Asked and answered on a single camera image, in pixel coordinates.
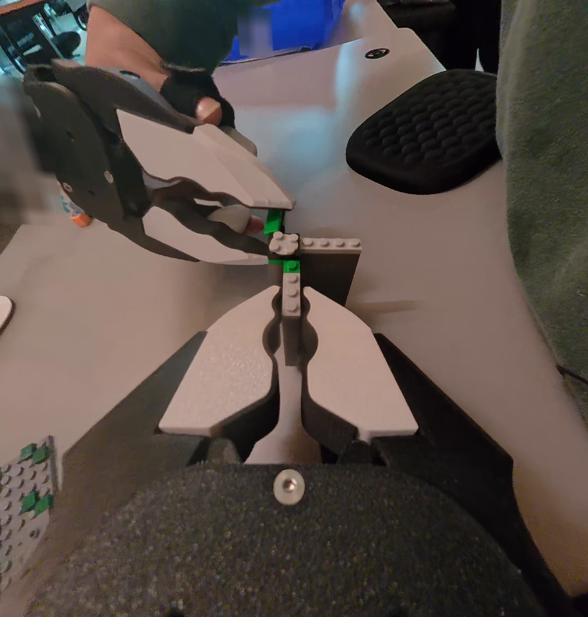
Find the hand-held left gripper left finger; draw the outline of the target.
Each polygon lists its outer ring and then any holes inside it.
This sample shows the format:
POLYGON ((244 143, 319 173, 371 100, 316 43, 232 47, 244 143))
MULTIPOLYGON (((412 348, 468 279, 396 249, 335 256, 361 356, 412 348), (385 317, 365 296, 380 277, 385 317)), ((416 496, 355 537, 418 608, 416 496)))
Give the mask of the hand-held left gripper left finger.
POLYGON ((247 459, 275 428, 280 299, 281 288, 268 287, 208 328, 159 421, 163 433, 226 438, 247 459))

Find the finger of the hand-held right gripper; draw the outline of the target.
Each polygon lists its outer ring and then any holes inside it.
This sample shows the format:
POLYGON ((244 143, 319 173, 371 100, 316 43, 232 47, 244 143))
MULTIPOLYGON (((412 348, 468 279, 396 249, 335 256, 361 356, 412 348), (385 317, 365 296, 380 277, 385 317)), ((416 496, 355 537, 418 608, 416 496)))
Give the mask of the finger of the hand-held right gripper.
POLYGON ((146 235, 199 262, 221 265, 267 265, 267 245, 255 237, 237 233, 225 223, 190 212, 184 223, 159 206, 143 217, 146 235))
POLYGON ((186 133, 127 111, 116 113, 123 141, 149 176, 188 180, 249 208, 294 208, 294 199, 259 158, 219 128, 200 125, 186 133))

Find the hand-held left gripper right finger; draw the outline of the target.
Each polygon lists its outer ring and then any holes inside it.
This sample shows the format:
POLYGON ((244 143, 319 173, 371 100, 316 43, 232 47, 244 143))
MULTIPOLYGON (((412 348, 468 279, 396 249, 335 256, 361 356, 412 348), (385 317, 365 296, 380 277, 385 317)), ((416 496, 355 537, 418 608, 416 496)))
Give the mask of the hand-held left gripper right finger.
POLYGON ((301 419, 323 448, 341 455, 354 441, 412 436, 418 423, 372 330, 307 286, 301 327, 301 419))

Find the grey brick wall assembly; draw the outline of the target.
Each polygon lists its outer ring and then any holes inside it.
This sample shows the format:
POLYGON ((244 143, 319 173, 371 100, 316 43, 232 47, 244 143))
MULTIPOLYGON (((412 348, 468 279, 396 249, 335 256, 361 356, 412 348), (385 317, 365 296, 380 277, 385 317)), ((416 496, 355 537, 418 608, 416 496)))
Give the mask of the grey brick wall assembly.
POLYGON ((303 352, 303 290, 310 287, 346 304, 362 243, 358 238, 304 237, 275 233, 268 240, 268 279, 282 288, 285 365, 297 366, 303 352))

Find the person's right forearm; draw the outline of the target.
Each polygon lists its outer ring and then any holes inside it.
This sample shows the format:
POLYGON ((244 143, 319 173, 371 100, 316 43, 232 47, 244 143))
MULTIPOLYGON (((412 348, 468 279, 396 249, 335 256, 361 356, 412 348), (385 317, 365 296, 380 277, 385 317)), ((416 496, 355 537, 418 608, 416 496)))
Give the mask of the person's right forearm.
POLYGON ((230 53, 238 20, 274 1, 90 1, 167 64, 213 73, 230 53))

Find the grey desk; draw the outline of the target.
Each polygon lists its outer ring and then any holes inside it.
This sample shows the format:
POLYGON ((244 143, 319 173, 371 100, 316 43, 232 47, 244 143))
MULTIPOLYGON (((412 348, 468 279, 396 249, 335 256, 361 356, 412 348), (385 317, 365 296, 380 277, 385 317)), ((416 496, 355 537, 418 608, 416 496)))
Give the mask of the grey desk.
MULTIPOLYGON (((570 594, 588 590, 588 428, 538 337, 506 232, 503 162, 433 196, 362 178, 346 143, 439 63, 410 32, 220 68, 236 125, 297 200, 288 228, 358 237, 348 307, 514 459, 521 512, 570 594), (384 58, 367 59, 385 47, 384 58)), ((192 335, 266 284, 259 266, 154 256, 97 223, 23 227, 0 256, 16 310, 0 336, 0 461, 63 451, 192 335)))

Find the person's right hand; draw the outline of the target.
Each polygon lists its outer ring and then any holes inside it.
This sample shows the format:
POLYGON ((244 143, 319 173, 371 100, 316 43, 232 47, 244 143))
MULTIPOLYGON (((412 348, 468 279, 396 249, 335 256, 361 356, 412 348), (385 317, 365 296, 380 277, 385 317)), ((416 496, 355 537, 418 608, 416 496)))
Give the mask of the person's right hand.
POLYGON ((85 64, 138 75, 176 111, 202 124, 234 126, 233 109, 209 73, 166 64, 136 32, 95 4, 89 13, 85 64))

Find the orange brick minifigure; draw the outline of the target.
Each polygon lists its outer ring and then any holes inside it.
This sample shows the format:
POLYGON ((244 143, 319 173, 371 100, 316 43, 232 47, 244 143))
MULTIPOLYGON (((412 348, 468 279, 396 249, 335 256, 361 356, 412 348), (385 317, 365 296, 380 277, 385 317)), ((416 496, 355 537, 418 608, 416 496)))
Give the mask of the orange brick minifigure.
POLYGON ((86 214, 86 212, 84 212, 71 200, 71 198, 67 195, 67 193, 60 184, 59 194, 63 210, 69 215, 71 220, 73 220, 78 227, 87 227, 92 223, 93 218, 86 214))

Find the blue plastic storage bin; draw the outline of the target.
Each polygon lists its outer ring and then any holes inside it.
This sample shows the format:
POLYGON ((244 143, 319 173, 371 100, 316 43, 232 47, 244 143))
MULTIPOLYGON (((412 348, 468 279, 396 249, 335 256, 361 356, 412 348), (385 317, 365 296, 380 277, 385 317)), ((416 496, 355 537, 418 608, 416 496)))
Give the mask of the blue plastic storage bin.
POLYGON ((238 34, 221 65, 319 49, 338 23, 344 1, 277 1, 238 20, 238 34))

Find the grey brick baseplate build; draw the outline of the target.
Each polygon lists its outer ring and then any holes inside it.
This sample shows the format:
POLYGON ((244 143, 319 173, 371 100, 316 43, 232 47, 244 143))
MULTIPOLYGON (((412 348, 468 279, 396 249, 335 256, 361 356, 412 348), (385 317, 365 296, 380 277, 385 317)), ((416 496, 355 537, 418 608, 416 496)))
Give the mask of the grey brick baseplate build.
POLYGON ((0 599, 43 541, 58 489, 53 436, 26 444, 0 465, 0 599))

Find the person's green sweater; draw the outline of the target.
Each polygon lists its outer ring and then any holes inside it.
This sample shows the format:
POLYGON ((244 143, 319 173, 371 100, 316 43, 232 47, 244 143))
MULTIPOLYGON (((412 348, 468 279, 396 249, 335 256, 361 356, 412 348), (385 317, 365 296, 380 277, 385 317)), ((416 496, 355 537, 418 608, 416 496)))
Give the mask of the person's green sweater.
POLYGON ((516 273, 588 427, 588 1, 502 1, 497 129, 516 273))

